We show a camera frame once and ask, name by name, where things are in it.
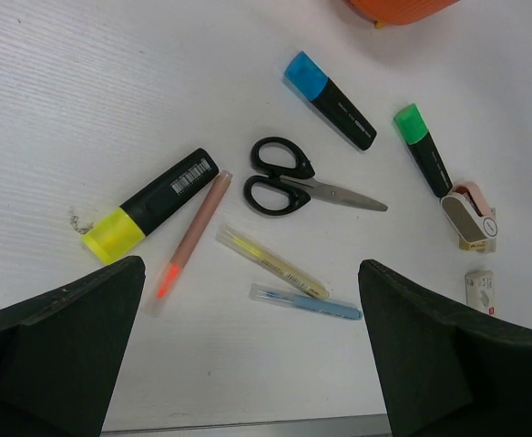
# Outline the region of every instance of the blue cap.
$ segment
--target blue cap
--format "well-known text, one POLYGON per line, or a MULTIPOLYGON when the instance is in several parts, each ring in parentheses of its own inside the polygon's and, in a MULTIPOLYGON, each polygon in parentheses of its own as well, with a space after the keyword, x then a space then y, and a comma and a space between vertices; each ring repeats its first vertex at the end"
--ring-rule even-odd
POLYGON ((289 63, 284 75, 311 102, 321 94, 329 81, 329 77, 304 52, 300 52, 289 63))

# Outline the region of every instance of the orange container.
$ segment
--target orange container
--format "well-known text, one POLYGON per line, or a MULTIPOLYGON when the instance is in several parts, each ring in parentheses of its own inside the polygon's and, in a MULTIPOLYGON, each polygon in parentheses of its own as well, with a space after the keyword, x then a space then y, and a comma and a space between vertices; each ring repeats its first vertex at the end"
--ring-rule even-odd
POLYGON ((349 0, 361 13, 383 24, 409 25, 441 11, 458 0, 349 0))

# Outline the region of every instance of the scissors blade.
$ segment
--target scissors blade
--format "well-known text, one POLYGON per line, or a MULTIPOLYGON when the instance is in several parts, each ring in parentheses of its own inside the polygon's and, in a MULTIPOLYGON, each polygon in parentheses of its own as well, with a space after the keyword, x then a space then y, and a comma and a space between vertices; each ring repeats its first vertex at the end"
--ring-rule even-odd
POLYGON ((337 205, 345 205, 371 211, 387 211, 387 205, 363 194, 355 193, 350 189, 336 187, 335 185, 323 184, 314 178, 299 180, 289 177, 281 177, 284 182, 293 187, 303 189, 313 198, 337 205))

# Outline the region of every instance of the table surface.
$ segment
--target table surface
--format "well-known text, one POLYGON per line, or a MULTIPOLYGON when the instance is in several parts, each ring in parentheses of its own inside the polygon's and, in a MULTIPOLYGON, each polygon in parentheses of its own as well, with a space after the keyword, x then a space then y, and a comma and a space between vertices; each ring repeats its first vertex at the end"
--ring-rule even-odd
MULTIPOLYGON (((98 269, 77 231, 196 147, 233 184, 165 312, 138 314, 106 430, 385 413, 364 322, 249 300, 253 281, 282 283, 215 241, 223 222, 357 304, 363 259, 458 301, 469 270, 491 269, 497 316, 532 328, 532 2, 463 0, 375 30, 339 0, 0 0, 0 308, 98 269), (376 127, 371 149, 282 82, 299 50, 376 127), (496 254, 457 248, 391 121, 412 102, 452 179, 497 208, 496 254), (270 135, 389 211, 255 214, 241 187, 270 135)), ((146 295, 202 199, 133 250, 146 295)))

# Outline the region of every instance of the green cap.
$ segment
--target green cap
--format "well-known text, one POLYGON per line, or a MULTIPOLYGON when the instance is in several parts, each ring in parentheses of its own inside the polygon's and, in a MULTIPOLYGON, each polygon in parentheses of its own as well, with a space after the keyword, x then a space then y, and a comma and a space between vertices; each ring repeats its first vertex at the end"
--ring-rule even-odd
POLYGON ((415 103, 398 112, 394 121, 408 144, 417 143, 429 133, 415 103))

